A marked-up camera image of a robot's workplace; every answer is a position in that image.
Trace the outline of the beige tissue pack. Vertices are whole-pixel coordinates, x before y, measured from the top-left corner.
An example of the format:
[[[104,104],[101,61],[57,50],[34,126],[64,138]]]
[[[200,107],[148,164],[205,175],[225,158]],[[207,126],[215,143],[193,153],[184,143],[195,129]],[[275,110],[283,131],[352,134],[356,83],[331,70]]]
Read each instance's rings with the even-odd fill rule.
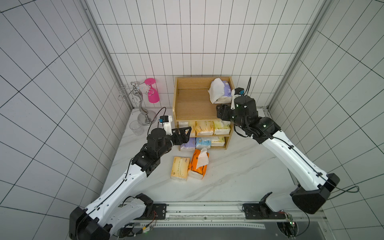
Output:
[[[213,121],[196,121],[196,136],[212,136],[214,134]]]
[[[191,134],[190,134],[190,137],[191,138],[195,138],[196,137],[196,130],[195,130],[195,126],[196,126],[196,122],[195,121],[182,121],[182,122],[179,122],[179,128],[187,128],[187,127],[191,127]]]

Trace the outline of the orange tissue pack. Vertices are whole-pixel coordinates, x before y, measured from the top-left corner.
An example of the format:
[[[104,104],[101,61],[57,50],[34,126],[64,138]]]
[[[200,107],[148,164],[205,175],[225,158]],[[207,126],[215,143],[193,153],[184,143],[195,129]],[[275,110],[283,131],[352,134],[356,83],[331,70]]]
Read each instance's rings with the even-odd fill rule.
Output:
[[[209,153],[206,148],[195,149],[193,158],[188,167],[188,177],[202,180],[209,164]]]

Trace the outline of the yellow tissue pack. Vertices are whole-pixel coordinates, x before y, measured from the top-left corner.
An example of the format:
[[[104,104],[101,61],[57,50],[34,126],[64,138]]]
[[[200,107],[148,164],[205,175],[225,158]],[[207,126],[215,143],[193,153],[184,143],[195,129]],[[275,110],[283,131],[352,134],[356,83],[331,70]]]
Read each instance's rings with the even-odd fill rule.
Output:
[[[188,178],[188,169],[190,164],[190,158],[174,157],[171,179],[178,181],[186,181]]]

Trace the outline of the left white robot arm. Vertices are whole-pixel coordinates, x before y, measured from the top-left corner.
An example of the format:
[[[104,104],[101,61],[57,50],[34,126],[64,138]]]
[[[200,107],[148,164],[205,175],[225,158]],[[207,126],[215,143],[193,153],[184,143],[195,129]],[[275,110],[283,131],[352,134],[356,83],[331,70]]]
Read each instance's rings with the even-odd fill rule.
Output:
[[[164,154],[173,146],[189,141],[191,130],[190,127],[172,129],[168,134],[164,129],[153,129],[122,176],[87,207],[77,207],[71,212],[69,237],[72,240],[108,240],[131,221],[149,218],[153,212],[151,198],[139,194],[126,205],[124,201],[156,169]]]

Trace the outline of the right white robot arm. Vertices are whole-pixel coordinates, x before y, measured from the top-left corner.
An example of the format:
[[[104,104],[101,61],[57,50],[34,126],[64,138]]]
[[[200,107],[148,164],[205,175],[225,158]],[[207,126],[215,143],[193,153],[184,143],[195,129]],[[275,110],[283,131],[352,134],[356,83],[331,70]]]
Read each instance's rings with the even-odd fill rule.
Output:
[[[233,106],[220,104],[216,110],[219,119],[232,122],[234,128],[245,132],[245,137],[270,150],[298,180],[298,186],[290,193],[266,194],[261,200],[264,205],[273,212],[299,209],[311,215],[323,206],[340,178],[311,162],[271,118],[260,117],[254,99],[240,96],[235,98]]]

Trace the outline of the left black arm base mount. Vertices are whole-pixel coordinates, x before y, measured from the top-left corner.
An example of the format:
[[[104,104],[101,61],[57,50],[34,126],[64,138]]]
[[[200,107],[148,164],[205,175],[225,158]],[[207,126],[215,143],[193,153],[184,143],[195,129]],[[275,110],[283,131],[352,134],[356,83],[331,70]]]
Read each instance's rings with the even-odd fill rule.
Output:
[[[135,200],[140,200],[144,203],[145,209],[143,214],[136,220],[164,220],[167,213],[167,204],[156,204],[147,195],[139,194],[134,197]]]

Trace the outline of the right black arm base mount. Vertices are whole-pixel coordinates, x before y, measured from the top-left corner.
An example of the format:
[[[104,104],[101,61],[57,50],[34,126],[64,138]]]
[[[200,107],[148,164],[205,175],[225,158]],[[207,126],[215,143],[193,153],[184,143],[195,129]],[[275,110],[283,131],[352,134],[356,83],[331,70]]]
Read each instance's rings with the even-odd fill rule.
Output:
[[[266,204],[267,198],[272,192],[267,193],[258,203],[243,204],[242,211],[246,220],[285,220],[286,215],[273,212]]]

